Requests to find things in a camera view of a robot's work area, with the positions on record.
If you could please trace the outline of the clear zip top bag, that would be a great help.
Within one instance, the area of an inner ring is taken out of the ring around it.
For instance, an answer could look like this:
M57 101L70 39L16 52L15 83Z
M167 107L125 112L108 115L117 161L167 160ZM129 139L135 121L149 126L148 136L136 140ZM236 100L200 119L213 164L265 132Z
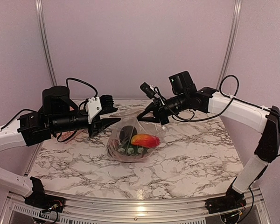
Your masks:
M144 161L164 142L167 127L159 123L138 121L140 109L117 112L110 118L120 118L112 126L112 133L106 144L106 154L121 162Z

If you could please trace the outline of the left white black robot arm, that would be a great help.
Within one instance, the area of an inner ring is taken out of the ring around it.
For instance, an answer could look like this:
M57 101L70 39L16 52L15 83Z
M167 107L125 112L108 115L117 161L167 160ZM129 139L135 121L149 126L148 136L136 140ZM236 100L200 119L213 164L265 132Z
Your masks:
M66 142L84 129L92 138L121 120L101 118L101 115L116 111L111 95L94 96L78 106L70 99L68 87L60 85L45 89L39 111L17 114L0 127L0 152L37 145L53 137L60 143Z

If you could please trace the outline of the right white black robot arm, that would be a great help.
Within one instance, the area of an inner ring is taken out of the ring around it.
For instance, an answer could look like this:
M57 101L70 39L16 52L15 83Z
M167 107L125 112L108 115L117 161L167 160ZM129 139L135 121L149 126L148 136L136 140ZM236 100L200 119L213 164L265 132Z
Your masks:
M280 111L275 106L258 106L238 99L236 95L226 95L221 89L204 87L198 90L188 71L172 75L169 80L174 97L168 99L162 96L158 87L147 83L140 85L140 89L153 102L138 115L138 121L165 125L169 123L170 116L175 116L181 122L194 122L194 119L179 116L182 111L194 110L212 113L214 118L223 116L232 119L262 135L254 156L222 198L222 205L232 209L267 166L280 156Z

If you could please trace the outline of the dark fake avocado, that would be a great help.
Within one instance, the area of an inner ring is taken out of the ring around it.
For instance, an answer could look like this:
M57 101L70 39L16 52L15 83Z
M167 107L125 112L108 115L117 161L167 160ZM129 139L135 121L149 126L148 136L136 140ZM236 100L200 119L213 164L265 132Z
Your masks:
M121 144L126 143L132 136L137 134L134 126L124 126L119 133L119 140Z

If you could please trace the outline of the green fake cucumber slices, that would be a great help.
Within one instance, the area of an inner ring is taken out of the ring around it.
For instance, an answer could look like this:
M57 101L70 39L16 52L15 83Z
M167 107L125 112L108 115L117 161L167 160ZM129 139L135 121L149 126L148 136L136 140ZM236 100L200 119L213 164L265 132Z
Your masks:
M121 145L117 152L124 156L140 156L141 158L149 155L154 151L154 148L146 148L142 146L136 146L132 144Z

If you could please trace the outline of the pink plastic basket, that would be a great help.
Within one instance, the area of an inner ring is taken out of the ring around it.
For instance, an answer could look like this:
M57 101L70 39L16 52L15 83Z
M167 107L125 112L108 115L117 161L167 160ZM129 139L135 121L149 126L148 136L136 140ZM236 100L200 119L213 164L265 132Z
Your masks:
M62 133L58 134L56 139L57 139L57 142L59 142L59 143L67 144L68 142L70 142L73 138L75 138L77 135L79 135L82 132L83 132L83 129L82 130L62 132Z

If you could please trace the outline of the front aluminium rail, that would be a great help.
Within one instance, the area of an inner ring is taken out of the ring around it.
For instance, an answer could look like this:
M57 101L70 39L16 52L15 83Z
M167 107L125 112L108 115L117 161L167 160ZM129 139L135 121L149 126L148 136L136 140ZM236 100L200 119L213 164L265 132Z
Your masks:
M26 205L20 195L9 193L0 216L0 224L32 224L35 221L59 224L226 224L227 217L239 217L243 224L271 223L259 188L245 193L246 206L210 214L205 208L208 196L182 199L108 199L75 196L49 191L65 199L63 211L41 213Z

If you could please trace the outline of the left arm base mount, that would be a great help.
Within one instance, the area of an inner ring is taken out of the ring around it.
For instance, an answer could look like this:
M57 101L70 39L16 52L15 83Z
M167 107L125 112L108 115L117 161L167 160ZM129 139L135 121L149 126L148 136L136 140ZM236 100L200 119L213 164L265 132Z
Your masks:
M43 212L57 211L61 213L64 208L65 198L34 191L30 196L25 197L24 202L42 209Z

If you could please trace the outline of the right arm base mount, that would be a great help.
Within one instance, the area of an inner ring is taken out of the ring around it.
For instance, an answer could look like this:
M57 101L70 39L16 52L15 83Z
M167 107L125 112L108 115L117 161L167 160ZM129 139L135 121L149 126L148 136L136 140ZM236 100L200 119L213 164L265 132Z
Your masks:
M204 206L209 214L213 214L243 208L246 206L246 200L244 196L238 199L234 196L220 196L207 199Z

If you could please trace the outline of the right aluminium frame post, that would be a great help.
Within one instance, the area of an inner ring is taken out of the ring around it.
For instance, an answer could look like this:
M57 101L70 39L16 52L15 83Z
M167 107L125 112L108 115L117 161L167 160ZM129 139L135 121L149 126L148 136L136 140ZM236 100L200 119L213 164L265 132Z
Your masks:
M241 8L242 8L242 0L235 0L232 20L231 20L231 29L230 29L228 42L227 42L227 48L225 51L222 67L221 67L218 82L217 82L218 86L221 83L221 81L223 80L223 78L227 75L232 51L234 49L235 41L236 41L236 37L237 37L237 33L238 33Z

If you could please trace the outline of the aluminium frame post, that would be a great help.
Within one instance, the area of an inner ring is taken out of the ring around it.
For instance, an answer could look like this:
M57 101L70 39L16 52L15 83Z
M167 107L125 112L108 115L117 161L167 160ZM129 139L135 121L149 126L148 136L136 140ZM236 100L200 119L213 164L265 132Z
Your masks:
M238 33L241 8L242 8L242 0L235 0L232 20L231 20L231 29L230 29L228 42L227 42L227 48L225 51L222 67L221 67L218 82L217 82L218 86L221 83L221 81L223 80L223 78L227 75L232 51L234 49L235 41L236 41L236 37L237 37L237 33Z
M40 36L42 41L42 48L44 51L45 61L49 72L49 78L52 86L57 86L57 79L54 71L54 66L52 63L52 58L49 50L49 42L45 26L44 10L42 0L35 0L36 14L39 24Z

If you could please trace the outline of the left aluminium frame post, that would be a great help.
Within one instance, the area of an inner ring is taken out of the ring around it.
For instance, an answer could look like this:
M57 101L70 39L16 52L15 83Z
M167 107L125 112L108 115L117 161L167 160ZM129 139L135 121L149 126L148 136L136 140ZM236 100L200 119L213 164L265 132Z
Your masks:
M49 78L52 86L57 86L57 79L54 71L54 66L52 63L52 58L49 50L49 42L45 26L44 10L42 0L35 0L36 14L39 24L40 36L42 41L42 48L44 51L45 61L49 72Z

